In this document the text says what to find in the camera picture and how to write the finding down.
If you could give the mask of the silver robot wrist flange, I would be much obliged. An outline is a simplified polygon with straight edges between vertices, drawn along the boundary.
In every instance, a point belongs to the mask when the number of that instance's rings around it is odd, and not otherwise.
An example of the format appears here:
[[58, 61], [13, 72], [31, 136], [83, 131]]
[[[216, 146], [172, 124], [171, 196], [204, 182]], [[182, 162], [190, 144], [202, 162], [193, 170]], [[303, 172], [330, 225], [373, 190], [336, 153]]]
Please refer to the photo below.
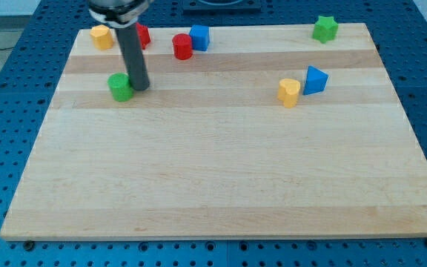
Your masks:
[[138, 22], [153, 0], [88, 0], [90, 15], [113, 28], [126, 28]]

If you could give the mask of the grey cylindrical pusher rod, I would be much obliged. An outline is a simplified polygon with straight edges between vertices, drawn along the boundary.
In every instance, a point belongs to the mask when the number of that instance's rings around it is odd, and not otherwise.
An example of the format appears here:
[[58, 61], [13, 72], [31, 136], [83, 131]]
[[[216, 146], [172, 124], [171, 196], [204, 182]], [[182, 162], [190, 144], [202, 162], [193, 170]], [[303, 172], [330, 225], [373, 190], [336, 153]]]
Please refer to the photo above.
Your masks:
[[150, 80], [136, 25], [116, 28], [115, 32], [132, 88], [137, 91], [147, 90]]

